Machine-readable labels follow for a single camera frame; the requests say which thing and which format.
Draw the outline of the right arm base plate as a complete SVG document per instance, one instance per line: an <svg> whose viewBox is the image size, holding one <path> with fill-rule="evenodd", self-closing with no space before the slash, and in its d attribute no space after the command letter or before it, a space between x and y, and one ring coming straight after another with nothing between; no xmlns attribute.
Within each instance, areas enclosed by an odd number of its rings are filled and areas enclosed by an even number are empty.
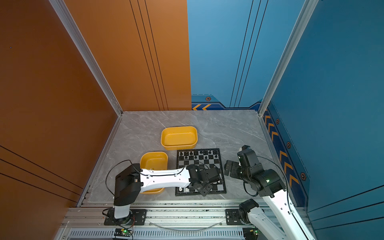
<svg viewBox="0 0 384 240"><path fill-rule="evenodd" d="M250 224L243 210L226 209L225 215L226 215L226 223L229 226Z"/></svg>

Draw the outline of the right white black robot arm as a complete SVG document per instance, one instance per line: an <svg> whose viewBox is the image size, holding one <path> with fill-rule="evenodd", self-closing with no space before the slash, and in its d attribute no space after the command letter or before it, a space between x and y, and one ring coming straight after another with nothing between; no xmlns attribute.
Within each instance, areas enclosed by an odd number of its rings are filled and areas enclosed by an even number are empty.
<svg viewBox="0 0 384 240"><path fill-rule="evenodd" d="M286 181L273 169L265 170L256 153L244 145L237 153L238 162L227 161L224 175L243 181L256 191L275 214L280 227L270 220L259 204L249 199L239 205L240 220L253 225L268 240L314 240L292 202Z"/></svg>

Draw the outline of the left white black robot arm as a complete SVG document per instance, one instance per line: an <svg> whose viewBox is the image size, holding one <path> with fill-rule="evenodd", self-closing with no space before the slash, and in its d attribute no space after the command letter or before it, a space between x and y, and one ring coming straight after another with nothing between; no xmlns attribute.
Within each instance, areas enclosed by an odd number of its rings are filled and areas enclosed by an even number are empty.
<svg viewBox="0 0 384 240"><path fill-rule="evenodd" d="M129 218L131 204L140 193L162 188L193 188L205 197L214 184L221 182L221 173L217 167L206 169L188 165L175 170L156 171L131 164L115 177L114 219L118 221Z"/></svg>

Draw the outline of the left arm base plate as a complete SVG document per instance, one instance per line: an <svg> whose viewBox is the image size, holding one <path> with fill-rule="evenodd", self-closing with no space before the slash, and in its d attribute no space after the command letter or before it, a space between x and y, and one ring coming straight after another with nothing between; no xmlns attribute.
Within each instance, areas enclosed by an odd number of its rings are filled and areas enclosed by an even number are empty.
<svg viewBox="0 0 384 240"><path fill-rule="evenodd" d="M133 209L128 217L122 219L115 218L115 209L113 208L103 210L102 214L105 217L105 226L143 226L146 221L147 210Z"/></svg>

